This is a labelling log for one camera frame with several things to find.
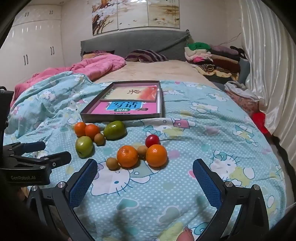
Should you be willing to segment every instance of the red cherry tomato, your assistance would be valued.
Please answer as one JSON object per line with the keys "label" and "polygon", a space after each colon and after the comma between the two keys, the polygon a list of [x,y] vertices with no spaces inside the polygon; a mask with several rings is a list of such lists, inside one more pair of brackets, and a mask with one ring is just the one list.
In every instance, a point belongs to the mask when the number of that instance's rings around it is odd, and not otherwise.
{"label": "red cherry tomato", "polygon": [[154,144],[160,144],[160,140],[157,135],[150,135],[146,138],[145,145],[146,147],[150,147]]}

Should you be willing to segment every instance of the metal screw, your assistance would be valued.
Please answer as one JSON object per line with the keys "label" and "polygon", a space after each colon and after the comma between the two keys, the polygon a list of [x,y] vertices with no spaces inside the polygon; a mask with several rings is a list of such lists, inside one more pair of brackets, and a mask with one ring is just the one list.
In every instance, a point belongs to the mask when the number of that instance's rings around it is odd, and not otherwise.
{"label": "metal screw", "polygon": [[64,186],[65,186],[65,182],[59,182],[58,184],[57,184],[57,186],[59,187],[59,188],[63,188]]}
{"label": "metal screw", "polygon": [[226,185],[227,187],[231,188],[231,187],[233,186],[233,183],[230,182],[230,181],[226,181],[226,182],[225,182],[225,185]]}
{"label": "metal screw", "polygon": [[254,187],[255,190],[260,190],[260,187],[257,184],[254,184],[253,187]]}
{"label": "metal screw", "polygon": [[31,190],[33,191],[33,192],[35,192],[36,190],[37,190],[37,186],[33,186],[32,188],[31,188]]}

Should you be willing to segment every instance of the beige bedsheet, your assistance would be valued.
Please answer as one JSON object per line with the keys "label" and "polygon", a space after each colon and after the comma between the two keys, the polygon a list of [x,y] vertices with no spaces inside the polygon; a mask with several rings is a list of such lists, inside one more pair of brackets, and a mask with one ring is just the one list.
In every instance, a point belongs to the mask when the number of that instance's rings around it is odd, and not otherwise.
{"label": "beige bedsheet", "polygon": [[189,63],[179,60],[148,64],[126,62],[126,66],[101,77],[95,83],[127,80],[177,80],[208,85],[218,89]]}

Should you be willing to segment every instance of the gray headboard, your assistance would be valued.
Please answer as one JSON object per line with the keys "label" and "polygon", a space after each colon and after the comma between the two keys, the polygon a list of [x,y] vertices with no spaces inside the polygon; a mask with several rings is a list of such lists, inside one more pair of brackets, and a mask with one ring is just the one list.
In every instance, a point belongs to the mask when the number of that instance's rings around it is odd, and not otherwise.
{"label": "gray headboard", "polygon": [[115,32],[81,41],[81,56],[95,50],[115,51],[115,55],[126,57],[136,49],[149,49],[163,54],[169,60],[186,61],[184,47],[190,37],[187,30],[145,29]]}

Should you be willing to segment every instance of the light blue bedsheet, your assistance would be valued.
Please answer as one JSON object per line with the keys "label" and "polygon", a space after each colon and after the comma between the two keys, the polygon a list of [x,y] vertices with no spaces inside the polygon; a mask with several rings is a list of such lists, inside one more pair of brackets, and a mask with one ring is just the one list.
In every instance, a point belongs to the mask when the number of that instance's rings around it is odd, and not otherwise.
{"label": "light blue bedsheet", "polygon": [[[75,151],[73,124],[80,111],[108,84],[93,84],[82,74],[64,72],[21,94],[9,115],[5,144],[44,141],[41,157],[61,151],[70,164],[56,168],[50,186],[66,181],[85,159]],[[98,174],[75,211],[96,240],[175,241],[188,225],[197,238],[216,209],[211,207],[192,172],[202,158],[223,180],[237,186],[260,185],[270,226],[283,215],[285,182],[278,160],[248,115],[225,93],[208,86],[162,81],[165,118],[126,121],[128,135],[95,146]],[[106,123],[100,123],[103,129]],[[144,161],[133,170],[110,171],[105,159],[123,145],[143,145],[150,134],[160,137],[169,162],[151,169]],[[235,209],[230,229],[238,214]]]}

